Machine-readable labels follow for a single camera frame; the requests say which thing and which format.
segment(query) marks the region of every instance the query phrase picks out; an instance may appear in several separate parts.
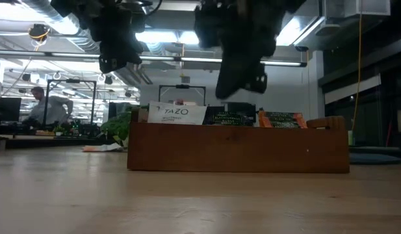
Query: cable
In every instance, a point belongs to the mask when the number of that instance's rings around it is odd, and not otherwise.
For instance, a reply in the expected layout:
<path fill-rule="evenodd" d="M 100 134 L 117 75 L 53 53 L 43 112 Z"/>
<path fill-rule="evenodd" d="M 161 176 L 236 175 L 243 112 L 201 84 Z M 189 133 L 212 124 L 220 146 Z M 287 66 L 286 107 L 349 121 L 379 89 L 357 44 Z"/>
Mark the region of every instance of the cable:
<path fill-rule="evenodd" d="M 35 47 L 35 49 L 34 49 L 35 52 L 37 52 L 37 51 L 38 51 L 38 48 L 41 46 L 41 42 L 42 42 L 44 36 L 40 38 L 40 45 L 37 46 L 37 47 Z M 25 65 L 25 67 L 24 67 L 23 71 L 20 73 L 19 77 L 18 77 L 18 78 L 16 79 L 16 81 L 11 85 L 11 87 L 10 87 L 9 89 L 7 89 L 7 90 L 1 95 L 1 97 L 2 97 L 2 96 L 5 96 L 5 94 L 7 94 L 7 93 L 11 90 L 11 88 L 14 87 L 14 86 L 18 83 L 18 81 L 23 77 L 23 75 L 24 75 L 24 73 L 25 73 L 25 70 L 27 70 L 27 68 L 29 67 L 31 61 L 32 61 L 32 58 L 30 57 L 30 58 L 29 58 L 29 61 L 28 61 L 28 63 L 27 63 L 27 65 Z"/>
<path fill-rule="evenodd" d="M 357 103 L 359 101 L 359 87 L 361 85 L 361 70 L 362 70 L 362 6 L 363 0 L 360 1 L 360 15 L 359 15 L 359 54 L 358 54 L 358 62 L 357 62 L 357 91 L 356 91 L 356 100 L 355 100 L 355 112 L 354 112 L 354 122 L 352 124 L 352 132 L 355 129 L 356 124 L 356 116 L 357 116 Z"/>
<path fill-rule="evenodd" d="M 50 29 L 47 30 L 47 32 L 45 32 L 45 33 L 43 33 L 43 34 L 41 34 L 41 35 L 39 35 L 39 36 L 31 36 L 31 35 L 30 35 L 30 37 L 31 37 L 31 38 L 34 38 L 34 39 L 40 39 L 40 41 L 42 41 L 43 38 L 49 34 L 49 32 L 50 32 Z"/>
<path fill-rule="evenodd" d="M 156 13 L 156 11 L 158 11 L 160 9 L 161 4 L 162 4 L 162 0 L 159 1 L 159 4 L 154 8 L 154 10 L 148 12 L 147 16 L 150 16 L 150 15 Z"/>

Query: wire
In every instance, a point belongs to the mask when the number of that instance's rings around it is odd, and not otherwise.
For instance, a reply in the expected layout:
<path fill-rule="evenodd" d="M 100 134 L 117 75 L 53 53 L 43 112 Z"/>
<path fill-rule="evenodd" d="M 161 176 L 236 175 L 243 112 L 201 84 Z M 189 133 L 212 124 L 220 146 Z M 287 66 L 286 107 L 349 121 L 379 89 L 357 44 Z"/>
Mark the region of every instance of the wire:
<path fill-rule="evenodd" d="M 162 0 L 159 1 L 159 4 L 154 8 L 154 10 L 148 12 L 147 16 L 150 16 L 150 15 L 156 13 L 156 11 L 158 11 L 160 9 L 161 4 L 162 4 Z"/>
<path fill-rule="evenodd" d="M 41 34 L 40 36 L 31 36 L 30 35 L 30 37 L 34 38 L 34 39 L 40 39 L 40 42 L 41 42 L 43 40 L 43 38 L 49 34 L 49 32 L 50 32 L 50 29 L 48 29 L 47 32 Z"/>
<path fill-rule="evenodd" d="M 38 48 L 42 45 L 41 42 L 42 42 L 44 36 L 40 38 L 40 45 L 37 46 L 37 47 L 35 47 L 35 49 L 34 49 L 35 52 L 37 52 L 37 51 L 38 51 Z M 14 87 L 14 86 L 18 83 L 18 81 L 23 77 L 23 75 L 24 75 L 24 73 L 25 73 L 25 70 L 27 70 L 27 68 L 29 67 L 31 61 L 32 61 L 32 58 L 30 57 L 28 63 L 25 65 L 25 67 L 24 67 L 23 71 L 20 73 L 19 77 L 18 77 L 18 78 L 16 79 L 16 81 L 11 85 L 11 87 L 10 87 L 9 89 L 7 89 L 7 90 L 1 95 L 1 97 L 2 97 L 2 96 L 5 96 L 5 94 L 9 93 L 10 90 L 12 89 L 12 87 Z"/>
<path fill-rule="evenodd" d="M 37 46 L 44 46 L 46 43 L 47 43 L 47 40 L 45 40 L 43 43 L 40 43 L 40 42 L 37 42 L 37 41 L 34 40 L 34 39 L 31 39 L 31 45 L 34 46 L 34 47 L 37 47 Z"/>
<path fill-rule="evenodd" d="M 354 112 L 354 122 L 352 124 L 352 132 L 355 129 L 356 125 L 356 116 L 357 116 L 357 104 L 359 101 L 359 88 L 361 86 L 361 70 L 362 70 L 362 6 L 363 0 L 360 1 L 360 14 L 359 14 L 359 54 L 358 54 L 358 62 L 357 62 L 357 91 L 356 91 L 356 100 L 355 100 L 355 112 Z"/>

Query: computer monitor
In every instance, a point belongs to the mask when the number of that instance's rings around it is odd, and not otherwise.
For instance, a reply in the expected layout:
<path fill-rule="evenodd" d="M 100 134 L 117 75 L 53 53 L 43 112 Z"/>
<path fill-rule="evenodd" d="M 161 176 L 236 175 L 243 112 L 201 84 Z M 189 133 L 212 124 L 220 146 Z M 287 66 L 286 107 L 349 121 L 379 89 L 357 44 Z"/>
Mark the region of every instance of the computer monitor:
<path fill-rule="evenodd" d="M 19 121 L 19 109 L 21 98 L 2 97 L 0 98 L 0 121 Z"/>

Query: label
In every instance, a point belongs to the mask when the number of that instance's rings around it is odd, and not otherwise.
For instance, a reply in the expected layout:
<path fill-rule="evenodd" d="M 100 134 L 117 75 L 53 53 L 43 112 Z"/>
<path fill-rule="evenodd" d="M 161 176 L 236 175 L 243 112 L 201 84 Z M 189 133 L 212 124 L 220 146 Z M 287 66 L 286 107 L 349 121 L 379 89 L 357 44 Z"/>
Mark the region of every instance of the label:
<path fill-rule="evenodd" d="M 201 125 L 206 108 L 150 101 L 148 123 Z"/>

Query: green plant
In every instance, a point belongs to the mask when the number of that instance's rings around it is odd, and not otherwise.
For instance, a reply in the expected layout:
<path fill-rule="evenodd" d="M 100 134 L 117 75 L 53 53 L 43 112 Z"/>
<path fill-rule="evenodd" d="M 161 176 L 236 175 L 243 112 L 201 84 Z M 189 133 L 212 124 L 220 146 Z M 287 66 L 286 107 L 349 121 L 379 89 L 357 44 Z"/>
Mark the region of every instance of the green plant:
<path fill-rule="evenodd" d="M 119 114 L 117 117 L 113 117 L 106 123 L 102 124 L 101 131 L 105 134 L 114 135 L 116 141 L 125 140 L 129 133 L 129 122 L 131 121 L 131 111 L 127 111 Z"/>
<path fill-rule="evenodd" d="M 57 126 L 57 127 L 55 127 L 55 128 L 53 129 L 53 132 L 54 132 L 54 133 L 57 133 L 57 132 L 64 133 L 65 130 L 64 130 L 64 128 L 63 128 L 62 126 Z"/>

